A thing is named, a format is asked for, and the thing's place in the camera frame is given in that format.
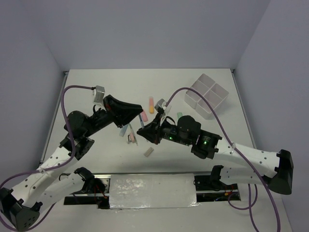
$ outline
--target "wall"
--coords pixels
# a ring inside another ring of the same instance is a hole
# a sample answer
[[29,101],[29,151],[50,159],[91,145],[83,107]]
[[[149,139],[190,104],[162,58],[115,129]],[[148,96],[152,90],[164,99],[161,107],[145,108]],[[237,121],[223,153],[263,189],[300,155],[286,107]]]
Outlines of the wall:
[[257,146],[292,152],[293,193],[283,198],[294,232],[308,230],[309,1],[271,0],[237,68]]
[[63,74],[19,1],[0,1],[0,32],[2,182],[37,168]]
[[235,68],[269,0],[22,0],[65,70]]

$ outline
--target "white plastic sheet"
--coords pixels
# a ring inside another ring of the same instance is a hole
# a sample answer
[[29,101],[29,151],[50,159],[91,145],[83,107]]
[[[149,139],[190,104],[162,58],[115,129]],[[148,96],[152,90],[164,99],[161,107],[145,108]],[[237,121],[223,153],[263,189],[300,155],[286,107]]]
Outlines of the white plastic sheet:
[[112,175],[113,209],[184,208],[197,206],[193,174]]

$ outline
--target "plastic organizer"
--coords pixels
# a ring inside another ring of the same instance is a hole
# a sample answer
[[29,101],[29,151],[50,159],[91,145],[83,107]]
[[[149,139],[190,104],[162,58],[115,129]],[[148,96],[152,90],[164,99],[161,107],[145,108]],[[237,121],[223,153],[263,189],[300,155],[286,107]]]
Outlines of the plastic organizer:
[[[202,74],[190,88],[199,92],[209,102],[215,112],[228,96],[228,91],[205,74]],[[186,91],[184,101],[195,109],[204,119],[208,119],[212,116],[210,108],[196,93],[190,90]]]

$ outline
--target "green object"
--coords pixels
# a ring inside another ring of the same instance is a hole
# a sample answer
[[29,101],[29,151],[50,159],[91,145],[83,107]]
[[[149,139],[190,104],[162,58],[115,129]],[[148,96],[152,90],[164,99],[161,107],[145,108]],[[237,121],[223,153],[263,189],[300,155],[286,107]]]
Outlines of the green object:
[[182,116],[183,116],[182,112],[178,112],[178,113],[177,113],[177,118],[178,118],[178,119],[181,118]]

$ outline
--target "white tabletop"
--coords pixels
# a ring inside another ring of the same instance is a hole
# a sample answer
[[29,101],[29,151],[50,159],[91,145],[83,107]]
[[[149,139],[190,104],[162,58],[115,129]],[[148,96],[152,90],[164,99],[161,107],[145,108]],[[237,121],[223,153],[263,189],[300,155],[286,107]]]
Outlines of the white tabletop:
[[[210,76],[224,87],[229,96],[218,112],[218,116],[233,142],[252,147],[235,83],[229,69],[138,69],[138,70],[70,70],[66,82],[69,85],[104,86],[106,95],[129,103],[141,104],[149,121],[155,114],[148,111],[148,97],[154,101],[164,98],[181,87],[191,86],[202,74]],[[180,92],[171,102],[170,116],[177,120],[177,112],[191,115],[202,124],[202,129],[222,135],[215,119],[205,120],[184,102],[185,92]],[[74,110],[92,115],[91,91],[73,89],[65,96],[67,112]],[[138,118],[132,121],[134,130],[140,128]],[[48,158],[65,137],[64,119],[60,110],[56,115],[46,156]],[[211,171],[218,163],[210,159],[201,160],[190,153],[191,148],[162,140],[154,145],[138,136],[139,146],[126,144],[119,136],[119,129],[109,125],[91,137],[95,140],[89,152],[68,172],[86,167],[93,173],[138,173],[138,172],[194,172]],[[143,153],[152,146],[154,152],[146,158]],[[241,202],[246,206],[248,193],[245,185],[239,186]],[[274,194],[281,215],[283,232],[290,232],[280,195]],[[265,190],[259,187],[259,200],[253,210],[260,231],[275,231],[274,211]],[[97,210],[94,205],[63,206],[58,202],[46,221],[35,231],[254,231],[249,213],[231,208],[227,202],[202,203],[200,206],[182,209],[145,210]]]

